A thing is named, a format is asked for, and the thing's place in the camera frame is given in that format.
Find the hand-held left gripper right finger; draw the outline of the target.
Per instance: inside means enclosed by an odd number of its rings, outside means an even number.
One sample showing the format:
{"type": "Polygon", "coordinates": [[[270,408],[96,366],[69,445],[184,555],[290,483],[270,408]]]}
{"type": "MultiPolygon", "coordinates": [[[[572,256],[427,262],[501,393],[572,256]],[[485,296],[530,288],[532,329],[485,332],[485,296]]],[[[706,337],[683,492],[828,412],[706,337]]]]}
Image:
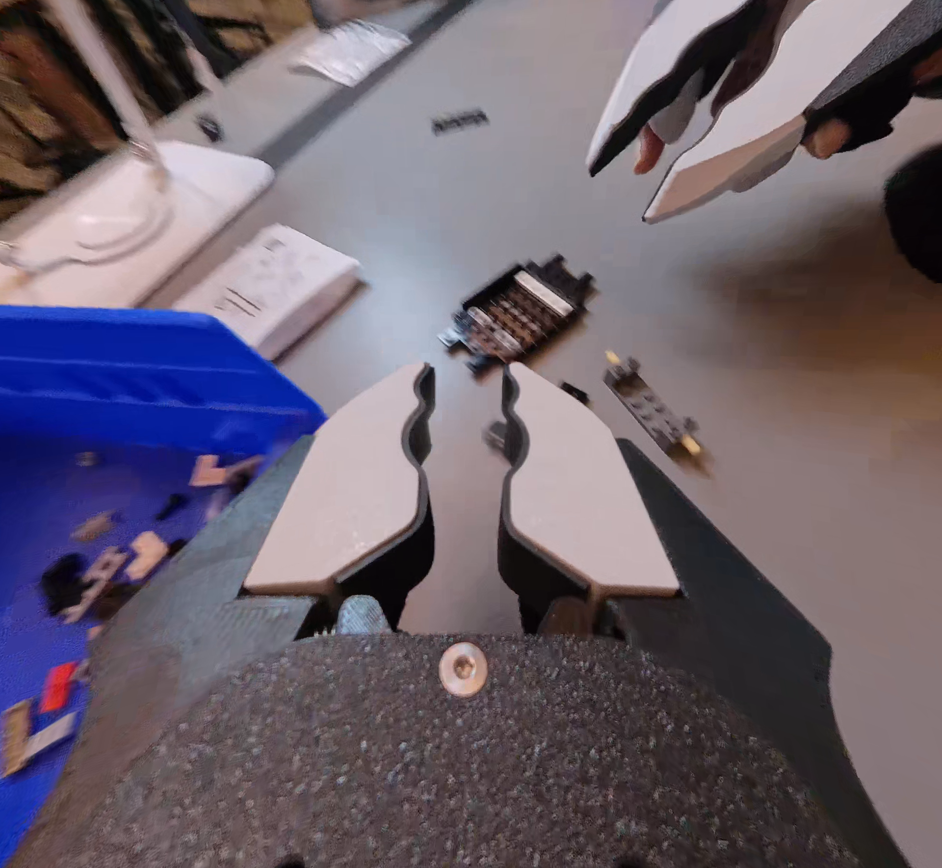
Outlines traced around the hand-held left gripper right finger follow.
{"type": "Polygon", "coordinates": [[[501,579],[521,620],[572,599],[680,596],[681,584],[616,438],[595,412],[526,367],[501,379],[501,579]]]}

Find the blue plastic bin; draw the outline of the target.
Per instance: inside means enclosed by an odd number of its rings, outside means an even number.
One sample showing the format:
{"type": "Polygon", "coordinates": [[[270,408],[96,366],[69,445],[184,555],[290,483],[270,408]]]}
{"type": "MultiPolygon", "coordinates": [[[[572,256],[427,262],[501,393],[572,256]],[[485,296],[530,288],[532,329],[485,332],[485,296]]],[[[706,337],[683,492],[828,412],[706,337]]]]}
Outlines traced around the blue plastic bin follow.
{"type": "Polygon", "coordinates": [[[92,823],[178,714],[289,650],[310,597],[242,597],[253,559],[328,416],[202,314],[2,308],[2,713],[67,730],[2,777],[2,866],[102,866],[92,823]],[[88,639],[48,614],[64,556],[187,544],[88,639]],[[88,660],[57,714],[48,672],[88,660]]]}

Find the white book stand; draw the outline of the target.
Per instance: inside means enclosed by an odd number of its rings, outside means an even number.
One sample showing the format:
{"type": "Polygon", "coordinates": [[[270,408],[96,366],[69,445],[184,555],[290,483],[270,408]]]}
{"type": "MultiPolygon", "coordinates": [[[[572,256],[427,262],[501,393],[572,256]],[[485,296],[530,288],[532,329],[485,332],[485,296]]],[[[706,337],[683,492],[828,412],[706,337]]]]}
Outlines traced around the white book stand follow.
{"type": "Polygon", "coordinates": [[[2,227],[3,306],[134,308],[268,189],[270,165],[159,141],[81,0],[43,0],[129,142],[2,227]]]}

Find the person's right hand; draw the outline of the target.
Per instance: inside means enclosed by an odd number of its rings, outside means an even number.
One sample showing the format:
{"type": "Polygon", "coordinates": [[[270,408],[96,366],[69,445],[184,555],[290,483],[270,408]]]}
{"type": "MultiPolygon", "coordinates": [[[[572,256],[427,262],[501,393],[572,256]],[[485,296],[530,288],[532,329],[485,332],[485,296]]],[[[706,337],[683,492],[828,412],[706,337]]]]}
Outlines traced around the person's right hand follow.
{"type": "Polygon", "coordinates": [[[854,129],[841,118],[830,118],[804,137],[802,147],[811,158],[830,159],[854,150],[854,129]]]}

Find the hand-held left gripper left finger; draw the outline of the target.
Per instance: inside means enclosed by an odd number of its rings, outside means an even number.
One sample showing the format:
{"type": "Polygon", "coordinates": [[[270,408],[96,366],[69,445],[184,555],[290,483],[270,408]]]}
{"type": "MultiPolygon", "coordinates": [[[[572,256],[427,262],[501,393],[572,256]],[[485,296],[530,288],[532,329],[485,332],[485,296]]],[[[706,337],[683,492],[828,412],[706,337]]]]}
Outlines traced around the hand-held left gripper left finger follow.
{"type": "Polygon", "coordinates": [[[403,366],[317,430],[243,581],[247,594],[336,607],[365,595],[401,618],[434,558],[423,465],[435,381],[429,363],[403,366]]]}

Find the small white printed sheet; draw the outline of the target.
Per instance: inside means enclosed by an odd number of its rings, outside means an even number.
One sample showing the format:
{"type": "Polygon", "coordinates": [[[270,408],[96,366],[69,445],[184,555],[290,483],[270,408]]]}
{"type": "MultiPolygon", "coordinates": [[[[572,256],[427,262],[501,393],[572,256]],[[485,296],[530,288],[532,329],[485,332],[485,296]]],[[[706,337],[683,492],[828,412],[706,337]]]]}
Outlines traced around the small white printed sheet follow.
{"type": "Polygon", "coordinates": [[[290,58],[288,70],[353,87],[411,44],[410,37],[390,27],[349,21],[318,32],[290,58]]]}

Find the black lego car chassis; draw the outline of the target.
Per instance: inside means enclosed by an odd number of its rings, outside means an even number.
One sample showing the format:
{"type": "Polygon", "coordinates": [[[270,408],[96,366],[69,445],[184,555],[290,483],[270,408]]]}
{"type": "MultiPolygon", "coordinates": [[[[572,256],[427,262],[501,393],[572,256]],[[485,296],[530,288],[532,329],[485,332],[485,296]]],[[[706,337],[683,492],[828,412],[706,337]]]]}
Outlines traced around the black lego car chassis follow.
{"type": "Polygon", "coordinates": [[[560,254],[515,263],[465,298],[438,339],[451,353],[465,351],[466,367],[481,376],[524,362],[562,337],[595,293],[595,277],[572,273],[560,254]]]}

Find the heap of loose lego parts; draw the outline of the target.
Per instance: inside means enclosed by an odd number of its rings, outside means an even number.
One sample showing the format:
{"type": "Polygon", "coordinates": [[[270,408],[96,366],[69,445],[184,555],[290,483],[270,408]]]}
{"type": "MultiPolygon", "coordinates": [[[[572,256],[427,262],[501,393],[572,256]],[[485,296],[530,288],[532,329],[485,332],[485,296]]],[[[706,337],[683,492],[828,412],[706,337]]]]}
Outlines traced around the heap of loose lego parts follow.
{"type": "MultiPolygon", "coordinates": [[[[264,463],[256,454],[213,469],[216,457],[197,458],[193,486],[212,486],[205,498],[197,529],[216,519],[244,489],[253,482],[264,463]]],[[[59,619],[72,625],[89,617],[106,599],[114,598],[123,589],[134,593],[161,564],[175,556],[188,539],[167,542],[157,532],[147,531],[136,537],[126,549],[111,546],[77,577],[81,598],[77,604],[64,607],[59,619]]],[[[86,679],[88,660],[55,667],[48,675],[39,702],[19,702],[4,713],[2,735],[2,778],[10,778],[30,762],[64,741],[71,740],[80,718],[77,710],[65,712],[72,692],[86,679]]]]}

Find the white printed paper bag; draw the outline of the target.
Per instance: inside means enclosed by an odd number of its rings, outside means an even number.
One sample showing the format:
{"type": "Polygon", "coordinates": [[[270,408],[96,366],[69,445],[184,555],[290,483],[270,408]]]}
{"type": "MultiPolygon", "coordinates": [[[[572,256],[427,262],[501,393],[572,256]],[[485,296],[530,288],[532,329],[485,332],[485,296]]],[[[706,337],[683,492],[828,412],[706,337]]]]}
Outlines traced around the white printed paper bag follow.
{"type": "Polygon", "coordinates": [[[362,282],[361,263],[283,225],[263,228],[172,309],[221,321],[274,361],[332,316],[362,282]]]}

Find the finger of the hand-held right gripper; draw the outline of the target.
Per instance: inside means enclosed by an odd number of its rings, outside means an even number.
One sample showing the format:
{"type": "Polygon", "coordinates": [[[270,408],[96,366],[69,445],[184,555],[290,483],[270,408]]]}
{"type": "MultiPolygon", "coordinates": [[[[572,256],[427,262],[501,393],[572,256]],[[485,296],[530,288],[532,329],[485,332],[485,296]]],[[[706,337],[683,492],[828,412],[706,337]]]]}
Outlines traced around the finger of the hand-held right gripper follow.
{"type": "Polygon", "coordinates": [[[644,212],[657,224],[747,191],[801,144],[814,100],[913,0],[789,0],[771,61],[671,166],[644,212]]]}
{"type": "Polygon", "coordinates": [[[675,102],[700,70],[731,58],[761,0],[658,0],[606,101],[586,165],[595,177],[675,102]]]}

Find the black lego grille piece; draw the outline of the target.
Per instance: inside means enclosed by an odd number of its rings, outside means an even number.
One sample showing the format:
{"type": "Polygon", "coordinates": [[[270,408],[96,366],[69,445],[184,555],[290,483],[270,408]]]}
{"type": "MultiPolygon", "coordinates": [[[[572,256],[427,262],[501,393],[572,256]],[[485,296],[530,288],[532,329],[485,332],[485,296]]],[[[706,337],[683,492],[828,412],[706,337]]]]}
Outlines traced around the black lego grille piece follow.
{"type": "Polygon", "coordinates": [[[490,123],[487,113],[482,108],[465,109],[431,120],[431,132],[435,137],[460,132],[466,129],[486,127],[490,123]]]}

